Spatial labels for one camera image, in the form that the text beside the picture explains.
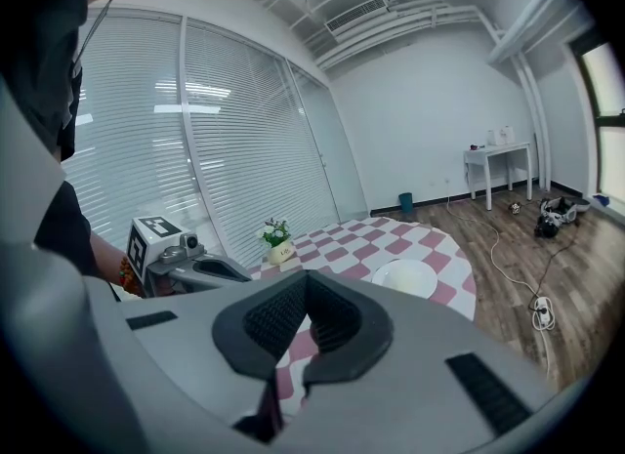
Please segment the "camera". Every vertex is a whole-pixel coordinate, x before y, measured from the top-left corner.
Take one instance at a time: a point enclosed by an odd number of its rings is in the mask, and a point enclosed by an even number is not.
[[[182,233],[180,245],[187,251],[187,258],[193,258],[204,253],[204,246],[197,240],[196,233]]]

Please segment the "table leg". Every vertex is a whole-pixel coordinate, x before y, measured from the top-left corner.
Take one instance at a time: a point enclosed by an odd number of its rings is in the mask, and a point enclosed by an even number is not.
[[[508,190],[512,190],[513,167],[510,160],[510,152],[506,154],[506,168],[508,169]]]
[[[476,187],[473,179],[473,164],[467,164],[467,179],[469,180],[469,191],[471,192],[471,198],[476,199]]]
[[[527,200],[531,200],[532,168],[531,168],[531,152],[529,151],[529,147],[525,149],[525,154],[527,155]]]
[[[490,211],[492,209],[492,195],[490,194],[490,166],[488,164],[488,157],[484,158],[484,177],[486,179],[486,209]]]

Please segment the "white desk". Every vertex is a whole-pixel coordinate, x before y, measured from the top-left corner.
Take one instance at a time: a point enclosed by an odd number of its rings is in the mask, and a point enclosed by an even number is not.
[[[479,164],[484,167],[484,176],[486,178],[486,209],[492,209],[492,198],[490,195],[490,167],[488,165],[488,157],[493,155],[506,154],[506,166],[508,167],[508,190],[512,190],[513,166],[510,162],[510,152],[516,150],[525,150],[527,156],[527,200],[531,200],[531,153],[529,152],[529,142],[520,144],[505,145],[487,145],[477,150],[465,150],[465,164],[467,165],[467,174],[469,177],[469,189],[471,190],[471,198],[476,198],[476,190],[473,178],[473,165]]]

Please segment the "blue trash can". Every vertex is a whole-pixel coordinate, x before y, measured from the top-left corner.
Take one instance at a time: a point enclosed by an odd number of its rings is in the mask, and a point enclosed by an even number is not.
[[[401,204],[401,211],[410,213],[410,211],[412,211],[412,193],[401,193],[399,195],[399,204]]]

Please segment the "checkered tablecloth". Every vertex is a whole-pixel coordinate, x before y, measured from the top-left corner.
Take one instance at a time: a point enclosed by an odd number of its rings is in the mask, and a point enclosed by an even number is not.
[[[388,218],[367,218],[331,225],[293,240],[296,253],[279,266],[267,258],[250,269],[252,278],[268,278],[282,271],[318,269],[370,281],[376,270],[399,258],[420,260],[434,269],[438,285],[430,300],[459,311],[470,320],[476,312],[476,283],[471,265],[448,233],[421,224]],[[302,373],[317,347],[308,317],[289,350],[278,362],[278,397],[282,412],[295,414],[304,398]]]

